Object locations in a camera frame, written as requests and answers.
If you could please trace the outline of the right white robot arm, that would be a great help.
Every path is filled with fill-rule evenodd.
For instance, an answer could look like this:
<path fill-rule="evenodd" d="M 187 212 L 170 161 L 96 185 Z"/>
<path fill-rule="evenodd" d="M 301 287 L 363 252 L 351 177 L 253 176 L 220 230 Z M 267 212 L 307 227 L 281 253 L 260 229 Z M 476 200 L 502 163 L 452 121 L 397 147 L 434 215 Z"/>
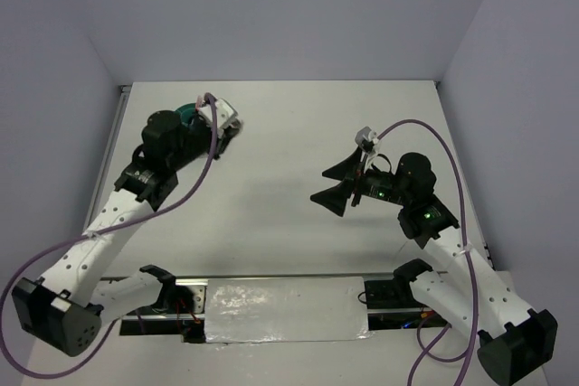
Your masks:
<path fill-rule="evenodd" d="M 363 197 L 400 206 L 404 236 L 421 250 L 394 272 L 394 298 L 420 302 L 467 338 L 474 338 L 480 365 L 498 385 L 513 385 L 551 360 L 557 322 L 517 295 L 487 259 L 461 239 L 460 224 L 436 197 L 430 160 L 403 155 L 395 171 L 366 165 L 363 152 L 323 172 L 338 184 L 310 199 L 338 216 Z"/>

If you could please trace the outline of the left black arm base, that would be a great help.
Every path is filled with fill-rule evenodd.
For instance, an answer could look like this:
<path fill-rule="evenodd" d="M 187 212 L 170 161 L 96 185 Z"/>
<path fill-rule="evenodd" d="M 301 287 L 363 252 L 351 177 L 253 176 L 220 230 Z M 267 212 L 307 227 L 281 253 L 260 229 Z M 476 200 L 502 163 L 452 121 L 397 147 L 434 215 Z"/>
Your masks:
<path fill-rule="evenodd" d="M 179 283 L 173 303 L 142 306 L 120 321 L 119 335 L 177 337 L 185 344 L 205 344 L 206 283 Z"/>

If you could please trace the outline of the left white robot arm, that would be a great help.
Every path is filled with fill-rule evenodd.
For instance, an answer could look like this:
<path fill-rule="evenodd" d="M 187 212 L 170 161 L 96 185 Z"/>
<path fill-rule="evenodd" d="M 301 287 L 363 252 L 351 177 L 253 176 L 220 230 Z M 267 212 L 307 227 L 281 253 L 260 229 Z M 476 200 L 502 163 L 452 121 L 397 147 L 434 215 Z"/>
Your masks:
<path fill-rule="evenodd" d="M 154 265 L 104 287 L 99 282 L 145 218 L 156 215 L 177 187 L 178 171 L 198 157 L 219 157 L 241 129 L 237 112 L 222 101 L 216 110 L 185 105 L 152 114 L 83 240 L 36 280 L 21 278 L 14 286 L 12 299 L 25 332 L 77 356 L 103 325 L 144 306 L 165 313 L 190 298 L 192 292 L 178 286 L 173 274 Z"/>

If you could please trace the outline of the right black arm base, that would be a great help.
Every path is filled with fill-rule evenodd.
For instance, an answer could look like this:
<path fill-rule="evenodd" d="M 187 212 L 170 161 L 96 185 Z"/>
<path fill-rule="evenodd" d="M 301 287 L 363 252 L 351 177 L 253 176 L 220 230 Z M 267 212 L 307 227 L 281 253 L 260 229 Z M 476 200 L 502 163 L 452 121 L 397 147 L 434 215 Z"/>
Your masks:
<path fill-rule="evenodd" d="M 434 316 L 435 327 L 446 325 L 431 308 L 417 302 L 409 289 L 401 288 L 393 279 L 366 280 L 364 287 L 357 298 L 366 307 L 370 331 L 415 329 L 430 316 Z"/>

